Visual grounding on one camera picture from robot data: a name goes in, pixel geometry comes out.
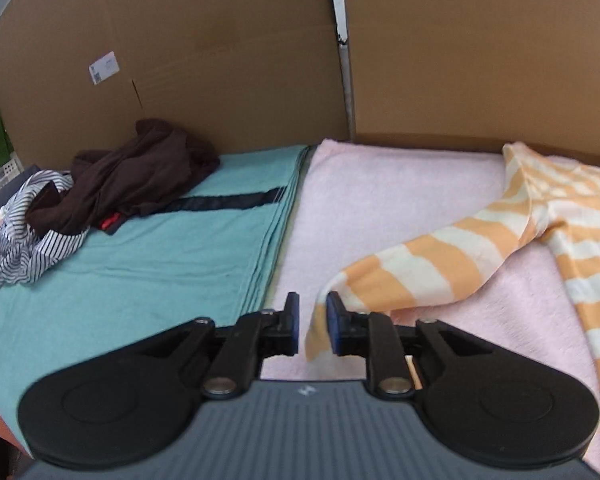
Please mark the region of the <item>orange white striped sweater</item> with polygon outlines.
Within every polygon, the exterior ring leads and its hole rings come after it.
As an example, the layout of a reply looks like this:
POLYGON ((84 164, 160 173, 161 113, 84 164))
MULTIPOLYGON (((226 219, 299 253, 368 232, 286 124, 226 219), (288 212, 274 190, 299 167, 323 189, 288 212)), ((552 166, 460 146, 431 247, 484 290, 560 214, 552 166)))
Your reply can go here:
POLYGON ((600 382, 600 168, 553 162, 522 143, 503 148, 499 200, 430 234, 376 252, 340 271, 318 294, 306 356, 328 348, 326 297, 353 312, 391 312, 464 300, 514 252, 542 240, 593 352, 600 382))

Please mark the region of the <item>teal folded cloth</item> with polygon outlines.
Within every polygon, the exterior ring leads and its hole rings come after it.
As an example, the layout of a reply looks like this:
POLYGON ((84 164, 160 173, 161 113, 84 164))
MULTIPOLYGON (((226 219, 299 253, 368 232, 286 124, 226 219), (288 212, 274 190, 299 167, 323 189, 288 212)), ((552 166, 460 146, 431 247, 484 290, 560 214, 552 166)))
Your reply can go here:
POLYGON ((172 212, 134 218, 30 285, 0 288, 0 417, 41 377, 208 316, 219 326, 264 305, 308 157, 303 146, 226 155, 172 212))

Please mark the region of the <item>pink towel mat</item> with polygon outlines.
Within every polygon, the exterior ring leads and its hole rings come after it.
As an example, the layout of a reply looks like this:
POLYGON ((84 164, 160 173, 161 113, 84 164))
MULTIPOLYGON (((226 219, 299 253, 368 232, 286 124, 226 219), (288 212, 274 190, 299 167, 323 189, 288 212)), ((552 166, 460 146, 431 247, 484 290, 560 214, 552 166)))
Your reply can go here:
MULTIPOLYGON (((396 324, 437 318, 579 378, 600 401, 600 168, 524 144, 501 155, 326 141, 276 294, 301 295, 302 347, 267 378, 358 378, 332 354, 325 298, 396 324)), ((600 471, 600 429, 586 453, 600 471)))

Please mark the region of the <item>dark brown garment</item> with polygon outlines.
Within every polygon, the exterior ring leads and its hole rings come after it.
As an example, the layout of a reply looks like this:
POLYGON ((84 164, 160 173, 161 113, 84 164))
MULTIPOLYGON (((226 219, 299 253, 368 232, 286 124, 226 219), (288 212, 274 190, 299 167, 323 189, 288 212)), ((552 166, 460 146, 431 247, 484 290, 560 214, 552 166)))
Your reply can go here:
POLYGON ((159 119, 136 123, 136 137, 112 151, 87 150, 73 159, 73 185, 44 186, 26 220, 38 236, 109 234, 126 220, 146 217, 211 176, 221 165, 214 146, 159 119))

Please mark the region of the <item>navy white striped shirt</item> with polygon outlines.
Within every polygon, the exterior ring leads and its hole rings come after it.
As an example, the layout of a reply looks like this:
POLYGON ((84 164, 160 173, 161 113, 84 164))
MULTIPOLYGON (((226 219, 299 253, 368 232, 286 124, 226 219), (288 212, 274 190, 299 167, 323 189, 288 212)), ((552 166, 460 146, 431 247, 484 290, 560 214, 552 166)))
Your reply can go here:
POLYGON ((20 185, 18 191, 0 209, 0 289, 4 286, 31 284, 61 260, 77 252, 89 228, 76 235, 55 231, 36 234, 26 220, 26 212, 43 188, 55 185, 57 191, 69 191, 73 178, 68 172, 40 170, 20 185))

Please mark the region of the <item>left cardboard box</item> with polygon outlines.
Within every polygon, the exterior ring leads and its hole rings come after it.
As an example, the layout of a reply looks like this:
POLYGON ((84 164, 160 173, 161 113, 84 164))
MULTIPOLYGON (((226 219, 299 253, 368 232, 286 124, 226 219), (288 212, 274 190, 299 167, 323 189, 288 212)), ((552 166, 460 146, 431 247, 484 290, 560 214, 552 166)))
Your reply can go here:
POLYGON ((158 118, 238 153, 348 136, 332 0, 10 0, 0 112, 26 164, 65 169, 158 118), (93 84, 114 51, 120 72, 93 84))

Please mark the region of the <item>large centre cardboard box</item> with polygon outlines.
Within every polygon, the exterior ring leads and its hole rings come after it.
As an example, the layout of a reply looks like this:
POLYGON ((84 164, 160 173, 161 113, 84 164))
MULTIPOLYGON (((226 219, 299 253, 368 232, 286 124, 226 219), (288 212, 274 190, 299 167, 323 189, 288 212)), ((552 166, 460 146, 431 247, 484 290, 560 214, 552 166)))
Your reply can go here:
POLYGON ((600 164, 600 0, 344 0, 358 142, 600 164))

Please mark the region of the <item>small white label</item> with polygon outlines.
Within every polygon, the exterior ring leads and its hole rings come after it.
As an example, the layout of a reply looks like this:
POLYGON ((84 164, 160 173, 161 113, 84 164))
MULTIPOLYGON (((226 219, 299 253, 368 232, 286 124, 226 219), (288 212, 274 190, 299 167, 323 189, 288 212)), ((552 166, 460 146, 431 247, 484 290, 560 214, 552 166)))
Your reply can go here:
POLYGON ((114 51, 110 51, 102 58, 88 66, 88 73, 93 84, 100 84, 104 80, 120 72, 120 66, 114 51))

